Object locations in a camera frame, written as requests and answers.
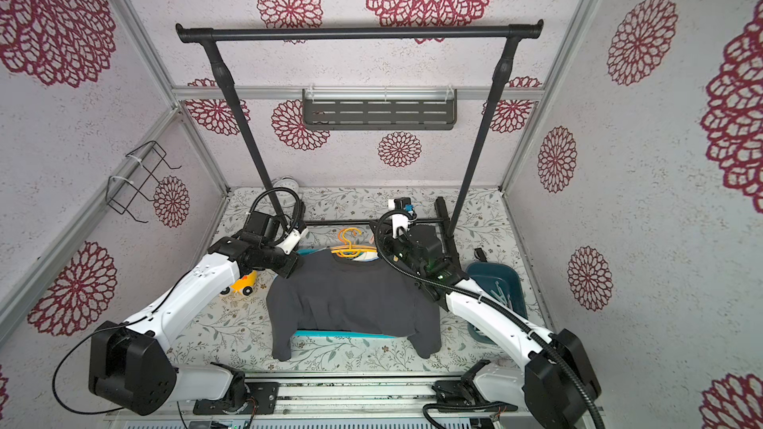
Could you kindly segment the yellow plastic hanger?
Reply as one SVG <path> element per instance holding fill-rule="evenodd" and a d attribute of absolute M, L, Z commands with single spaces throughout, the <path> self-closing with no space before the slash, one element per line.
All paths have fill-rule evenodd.
<path fill-rule="evenodd" d="M 337 235 L 339 243 L 329 247 L 329 250 L 339 258 L 368 262 L 379 258 L 374 239 L 362 242 L 363 230 L 359 228 L 342 228 Z"/>

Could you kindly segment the dark grey t-shirt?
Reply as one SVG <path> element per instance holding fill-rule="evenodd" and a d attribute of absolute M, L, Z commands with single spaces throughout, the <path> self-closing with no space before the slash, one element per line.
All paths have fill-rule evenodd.
<path fill-rule="evenodd" d="M 291 359 L 291 338 L 300 330 L 405 338 L 423 359 L 442 347 L 439 306 L 380 259 L 310 253 L 291 276 L 274 278 L 266 307 L 278 361 Z"/>

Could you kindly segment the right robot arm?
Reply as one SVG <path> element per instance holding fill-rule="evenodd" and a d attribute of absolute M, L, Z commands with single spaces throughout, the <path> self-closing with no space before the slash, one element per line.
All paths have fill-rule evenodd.
<path fill-rule="evenodd" d="M 431 251 L 439 243 L 436 236 L 421 238 L 415 231 L 414 224 L 381 218 L 374 229 L 379 258 L 413 279 L 433 303 L 480 330 L 521 371 L 517 377 L 503 377 L 496 363 L 483 359 L 462 375 L 459 401 L 429 403 L 423 407 L 424 418 L 433 410 L 524 408 L 544 428 L 573 428 L 584 416 L 595 427 L 604 427 L 596 405 L 601 386 L 578 336 L 568 330 L 554 333 L 494 299 L 451 257 Z"/>

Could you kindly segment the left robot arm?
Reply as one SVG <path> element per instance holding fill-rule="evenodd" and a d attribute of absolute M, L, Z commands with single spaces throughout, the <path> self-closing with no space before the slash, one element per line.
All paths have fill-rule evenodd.
<path fill-rule="evenodd" d="M 100 325 L 91 337 L 89 391 L 141 416 L 185 400 L 224 412 L 242 410 L 250 399 L 242 371 L 220 363 L 174 365 L 168 352 L 201 311 L 238 280 L 260 270 L 289 277 L 299 265 L 295 248 L 306 234 L 304 222 L 294 222 L 284 236 L 270 238 L 263 214 L 257 214 L 242 230 L 212 244 L 143 310 L 121 324 Z"/>

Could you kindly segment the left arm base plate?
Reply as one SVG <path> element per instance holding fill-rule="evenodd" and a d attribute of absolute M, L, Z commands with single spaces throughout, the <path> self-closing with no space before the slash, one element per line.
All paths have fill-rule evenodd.
<path fill-rule="evenodd" d="M 275 381 L 243 383 L 231 389 L 222 399 L 201 399 L 195 402 L 194 415 L 270 415 L 274 413 L 280 384 Z"/>

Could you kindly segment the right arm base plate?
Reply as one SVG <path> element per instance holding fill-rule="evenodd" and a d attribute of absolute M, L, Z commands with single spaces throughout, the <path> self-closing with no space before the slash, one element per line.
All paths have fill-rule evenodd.
<path fill-rule="evenodd" d="M 432 407 L 445 412 L 496 410 L 516 412 L 519 407 L 504 401 L 488 401 L 479 391 L 464 381 L 435 381 L 432 389 L 435 403 Z"/>

